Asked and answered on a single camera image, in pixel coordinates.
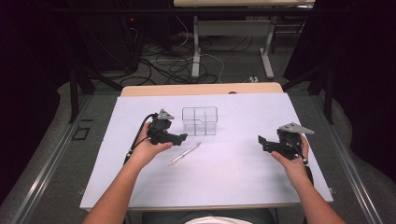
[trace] white tabletop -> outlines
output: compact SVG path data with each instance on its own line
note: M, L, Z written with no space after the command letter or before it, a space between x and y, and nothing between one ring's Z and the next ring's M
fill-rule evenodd
M315 0L174 0L176 7L303 6Z
M258 135L276 142L279 126L299 123L289 96L238 93L120 97L80 207L91 209L110 185L143 118L163 108L175 116L169 133L181 134L181 111L189 106L216 106L217 134L188 136L181 146L157 155L139 175L130 209L275 207L300 202L283 167L258 143ZM197 142L202 144L191 154L168 166L170 160ZM313 152L310 150L309 160L315 187L327 202L332 202Z

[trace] white pen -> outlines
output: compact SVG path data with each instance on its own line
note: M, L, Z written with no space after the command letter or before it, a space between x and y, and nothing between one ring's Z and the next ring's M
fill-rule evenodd
M201 145L201 142L193 145L192 147L190 147L189 149L187 149L186 151L184 151L183 153L181 153L178 157L174 158L173 160L169 161L168 165L172 165L175 164L177 161L183 159L187 154L189 154L190 152L192 152L193 150L195 150L196 148L198 148L198 146Z

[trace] forearm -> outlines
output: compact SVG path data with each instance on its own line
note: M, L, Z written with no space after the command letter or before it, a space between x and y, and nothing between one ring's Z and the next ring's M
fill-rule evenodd
M84 223L122 223L140 170L133 162L127 162Z
M308 179L295 186L309 224L345 223L321 197Z

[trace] table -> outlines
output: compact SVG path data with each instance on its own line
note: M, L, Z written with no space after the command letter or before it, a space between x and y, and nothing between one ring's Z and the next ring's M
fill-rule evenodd
M315 0L174 0L175 7L281 7L313 5ZM256 35L265 36L265 46L260 49L267 78L274 78L268 58L269 48L276 27L276 17L269 21L199 21L194 16L194 58L192 77L199 76L201 49L199 35Z
M91 209L110 185L148 113L167 110L175 116L168 132L179 134L183 133L181 107L191 105L218 107L217 134L188 136L181 146L157 155L136 180L130 210L279 207L300 203L283 167L262 151L257 139L259 134L276 141L276 128L292 121L299 123L289 96L277 83L240 83L126 87L115 105L80 207ZM202 142L199 148L176 165L168 166L170 160L198 141ZM309 160L318 192L332 202L312 150Z

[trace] hand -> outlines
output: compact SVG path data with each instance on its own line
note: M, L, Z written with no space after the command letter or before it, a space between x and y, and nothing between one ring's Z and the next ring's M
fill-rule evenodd
M149 129L150 122L145 123L142 132L139 134L136 143L137 147L134 149L131 158L127 163L133 163L143 168L149 164L154 157L166 149L170 148L173 144L171 142L163 143L159 145L152 145L148 139L147 131Z
M308 142L306 141L306 138L303 137L302 134L300 134L300 137L303 144L302 152L306 160L308 161L309 145ZM283 165L283 167L285 168L286 175L288 176L292 186L297 188L299 184L304 183L306 180L309 181L304 167L303 159L301 157L298 157L290 161L276 151L271 152L271 155Z

